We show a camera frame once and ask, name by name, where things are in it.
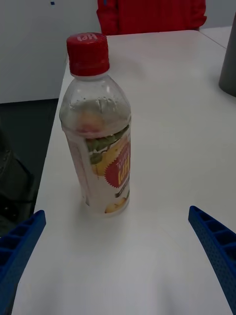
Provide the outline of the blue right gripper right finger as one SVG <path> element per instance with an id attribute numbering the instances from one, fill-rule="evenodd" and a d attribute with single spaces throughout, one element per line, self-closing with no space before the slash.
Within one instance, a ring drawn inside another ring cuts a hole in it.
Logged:
<path id="1" fill-rule="evenodd" d="M 188 221 L 195 231 L 217 276 L 229 307 L 236 313 L 236 234 L 196 206 Z"/>

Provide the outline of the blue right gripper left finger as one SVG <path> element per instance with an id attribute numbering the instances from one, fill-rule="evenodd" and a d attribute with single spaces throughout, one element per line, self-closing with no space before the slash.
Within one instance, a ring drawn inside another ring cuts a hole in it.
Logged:
<path id="1" fill-rule="evenodd" d="M 0 239 L 0 313 L 6 315 L 29 258 L 46 225 L 40 210 Z"/>

